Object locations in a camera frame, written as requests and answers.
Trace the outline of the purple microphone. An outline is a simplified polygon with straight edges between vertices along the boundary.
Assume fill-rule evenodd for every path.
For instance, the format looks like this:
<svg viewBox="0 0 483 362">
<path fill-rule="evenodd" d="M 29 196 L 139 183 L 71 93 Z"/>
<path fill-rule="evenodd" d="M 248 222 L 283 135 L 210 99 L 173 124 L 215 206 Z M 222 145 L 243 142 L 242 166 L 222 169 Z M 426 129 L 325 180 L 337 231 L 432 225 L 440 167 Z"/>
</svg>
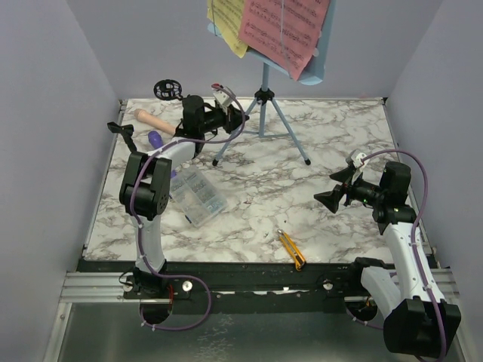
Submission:
<svg viewBox="0 0 483 362">
<path fill-rule="evenodd" d="M 153 150 L 161 149 L 165 145 L 161 134 L 155 130 L 148 132 L 148 141 Z"/>
</svg>

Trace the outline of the beige microphone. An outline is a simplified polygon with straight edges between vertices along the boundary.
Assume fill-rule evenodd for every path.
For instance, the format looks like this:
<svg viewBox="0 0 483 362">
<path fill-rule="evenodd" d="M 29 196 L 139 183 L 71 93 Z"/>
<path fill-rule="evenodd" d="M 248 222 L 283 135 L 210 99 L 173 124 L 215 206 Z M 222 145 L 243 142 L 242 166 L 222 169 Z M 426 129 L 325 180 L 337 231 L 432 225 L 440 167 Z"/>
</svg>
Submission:
<svg viewBox="0 0 483 362">
<path fill-rule="evenodd" d="M 176 133 L 175 126 L 161 120 L 160 118 L 148 113 L 143 109 L 135 109 L 134 117 L 139 122 L 154 127 L 155 129 L 160 130 L 161 132 L 166 133 L 170 136 L 173 136 Z"/>
</svg>

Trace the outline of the yellow sheet music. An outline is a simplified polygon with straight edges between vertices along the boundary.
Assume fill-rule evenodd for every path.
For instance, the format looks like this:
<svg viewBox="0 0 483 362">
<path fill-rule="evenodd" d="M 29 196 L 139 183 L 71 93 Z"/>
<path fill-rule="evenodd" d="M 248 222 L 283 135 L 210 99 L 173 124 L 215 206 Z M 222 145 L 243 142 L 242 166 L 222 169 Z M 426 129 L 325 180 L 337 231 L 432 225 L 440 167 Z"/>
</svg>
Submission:
<svg viewBox="0 0 483 362">
<path fill-rule="evenodd" d="M 214 27 L 214 34 L 220 36 L 240 59 L 248 51 L 248 46 L 238 37 L 244 7 L 244 0 L 207 0 L 207 18 Z"/>
</svg>

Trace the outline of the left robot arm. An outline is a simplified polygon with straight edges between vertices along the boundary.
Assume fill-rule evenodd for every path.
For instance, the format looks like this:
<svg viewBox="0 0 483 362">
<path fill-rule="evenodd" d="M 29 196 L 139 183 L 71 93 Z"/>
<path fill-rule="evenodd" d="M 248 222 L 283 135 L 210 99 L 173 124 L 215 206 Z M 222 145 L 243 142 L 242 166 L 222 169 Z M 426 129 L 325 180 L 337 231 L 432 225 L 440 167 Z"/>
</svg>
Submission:
<svg viewBox="0 0 483 362">
<path fill-rule="evenodd" d="M 183 117 L 173 139 L 149 154 L 139 152 L 134 145 L 132 125 L 108 126 L 112 133 L 122 136 L 131 151 L 119 200 L 137 227 L 134 285 L 152 298 L 162 296 L 168 286 L 168 276 L 160 274 L 165 265 L 161 215 L 168 205 L 171 171 L 199 155 L 203 145 L 210 142 L 205 134 L 216 134 L 222 128 L 233 139 L 241 133 L 248 117 L 240 105 L 231 104 L 233 101 L 228 95 L 211 106 L 200 96 L 183 98 Z"/>
</svg>

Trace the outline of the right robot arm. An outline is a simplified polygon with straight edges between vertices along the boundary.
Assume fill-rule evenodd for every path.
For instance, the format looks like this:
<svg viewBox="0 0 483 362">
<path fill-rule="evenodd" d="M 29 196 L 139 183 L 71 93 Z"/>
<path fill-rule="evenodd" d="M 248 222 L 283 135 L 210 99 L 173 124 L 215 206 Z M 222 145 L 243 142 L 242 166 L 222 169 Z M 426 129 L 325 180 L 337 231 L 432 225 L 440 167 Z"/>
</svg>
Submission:
<svg viewBox="0 0 483 362">
<path fill-rule="evenodd" d="M 417 215 L 406 203 L 411 182 L 409 166 L 388 161 L 378 184 L 367 182 L 353 162 L 330 178 L 329 192 L 315 200 L 336 213 L 340 203 L 359 201 L 372 217 L 392 254 L 395 274 L 384 262 L 358 258 L 347 286 L 355 295 L 367 292 L 383 316 L 383 338 L 392 353 L 440 360 L 446 356 L 461 322 L 457 305 L 446 301 L 424 253 Z"/>
</svg>

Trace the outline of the light blue music stand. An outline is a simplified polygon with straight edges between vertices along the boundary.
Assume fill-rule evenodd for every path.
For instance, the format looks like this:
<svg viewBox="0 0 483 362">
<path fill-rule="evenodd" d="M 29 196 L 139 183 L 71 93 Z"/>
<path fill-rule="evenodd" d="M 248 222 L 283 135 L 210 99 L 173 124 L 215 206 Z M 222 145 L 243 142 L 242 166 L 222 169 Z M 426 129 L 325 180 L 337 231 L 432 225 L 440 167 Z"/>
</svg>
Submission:
<svg viewBox="0 0 483 362">
<path fill-rule="evenodd" d="M 211 24 L 211 21 L 208 25 L 208 30 L 214 34 L 214 27 Z M 269 89 L 269 71 L 270 69 L 275 69 L 278 70 L 285 75 L 289 77 L 289 75 L 277 64 L 269 62 L 265 57 L 263 57 L 261 54 L 257 53 L 256 51 L 253 51 L 252 49 L 248 48 L 248 51 L 245 55 L 247 54 L 252 54 L 258 59 L 260 59 L 263 63 L 263 70 L 262 70 L 262 79 L 261 79 L 261 86 L 258 91 L 255 92 L 254 94 L 254 99 L 252 103 L 249 105 L 249 107 L 246 109 L 246 113 L 250 114 L 251 111 L 255 108 L 258 107 L 260 109 L 260 116 L 259 116 L 259 127 L 256 130 L 255 134 L 258 135 L 260 138 L 266 138 L 268 135 L 265 132 L 265 117 L 266 117 L 266 107 L 268 105 L 272 105 L 276 113 L 278 114 L 279 118 L 281 119 L 281 122 L 285 126 L 287 130 L 287 135 L 291 137 L 291 139 L 294 141 L 295 146 L 298 148 L 303 160 L 305 161 L 306 164 L 310 164 L 311 161 L 309 159 L 309 156 L 305 153 L 302 145 L 300 144 L 299 140 L 297 139 L 295 133 L 291 129 L 291 126 L 286 119 L 285 115 L 283 114 L 280 106 L 277 104 L 277 101 L 275 99 L 275 93 Z M 300 84 L 304 84 L 307 86 L 313 86 L 322 83 L 325 77 L 325 70 L 323 73 L 323 79 L 317 83 L 316 82 L 316 77 L 308 77 L 304 82 Z"/>
</svg>

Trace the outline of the black tripod mic stand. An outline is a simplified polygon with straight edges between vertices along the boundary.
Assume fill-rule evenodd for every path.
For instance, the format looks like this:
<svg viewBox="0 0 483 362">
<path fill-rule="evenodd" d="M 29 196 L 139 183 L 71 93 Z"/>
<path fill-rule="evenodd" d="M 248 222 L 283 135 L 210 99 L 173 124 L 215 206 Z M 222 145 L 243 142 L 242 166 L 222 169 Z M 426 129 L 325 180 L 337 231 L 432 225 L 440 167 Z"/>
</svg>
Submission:
<svg viewBox="0 0 483 362">
<path fill-rule="evenodd" d="M 161 101 L 183 100 L 183 88 L 180 82 L 173 79 L 163 79 L 153 87 L 155 98 Z"/>
</svg>

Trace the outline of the black round-base mic stand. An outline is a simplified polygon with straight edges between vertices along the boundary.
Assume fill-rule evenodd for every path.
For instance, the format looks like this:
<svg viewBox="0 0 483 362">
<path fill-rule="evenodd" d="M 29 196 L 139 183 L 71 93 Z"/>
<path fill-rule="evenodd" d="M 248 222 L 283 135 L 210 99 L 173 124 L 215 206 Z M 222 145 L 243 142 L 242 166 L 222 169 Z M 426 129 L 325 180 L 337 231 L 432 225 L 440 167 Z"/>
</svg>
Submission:
<svg viewBox="0 0 483 362">
<path fill-rule="evenodd" d="M 118 134 L 122 137 L 130 153 L 139 153 L 132 138 L 134 134 L 134 126 L 132 124 L 120 125 L 111 121 L 107 124 L 107 128 L 111 133 Z"/>
</svg>

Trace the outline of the pink sheet music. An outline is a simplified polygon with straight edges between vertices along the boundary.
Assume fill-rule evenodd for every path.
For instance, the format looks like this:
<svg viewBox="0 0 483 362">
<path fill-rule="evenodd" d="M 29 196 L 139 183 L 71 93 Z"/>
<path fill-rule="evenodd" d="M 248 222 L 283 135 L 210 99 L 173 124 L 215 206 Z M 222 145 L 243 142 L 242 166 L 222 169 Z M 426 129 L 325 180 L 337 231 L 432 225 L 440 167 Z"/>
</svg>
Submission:
<svg viewBox="0 0 483 362">
<path fill-rule="evenodd" d="M 238 37 L 300 83 L 323 79 L 334 1 L 246 1 Z"/>
</svg>

